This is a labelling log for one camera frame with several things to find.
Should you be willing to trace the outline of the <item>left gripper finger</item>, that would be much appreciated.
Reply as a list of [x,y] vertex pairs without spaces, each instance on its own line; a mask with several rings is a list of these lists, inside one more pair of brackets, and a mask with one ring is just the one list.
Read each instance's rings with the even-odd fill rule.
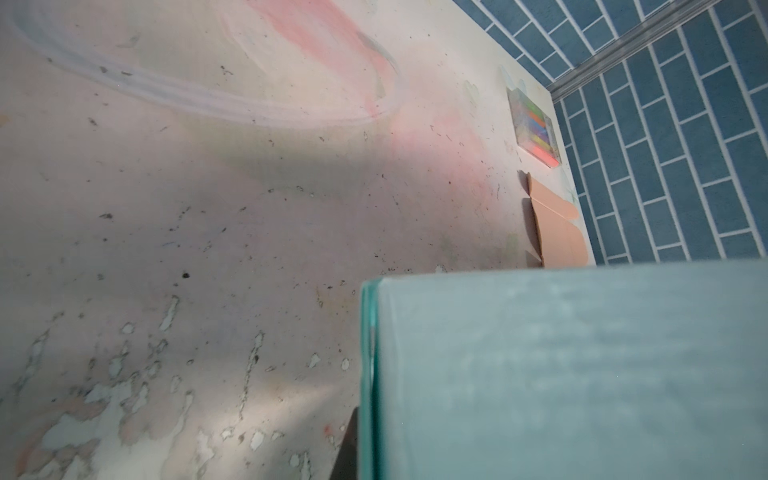
[[349,419],[346,433],[338,451],[330,480],[357,480],[358,411],[355,407]]

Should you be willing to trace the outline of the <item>light blue paper box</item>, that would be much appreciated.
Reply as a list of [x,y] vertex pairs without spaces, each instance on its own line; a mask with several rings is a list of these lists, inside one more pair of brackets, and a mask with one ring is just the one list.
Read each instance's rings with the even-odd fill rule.
[[763,479],[767,264],[382,278],[362,479]]

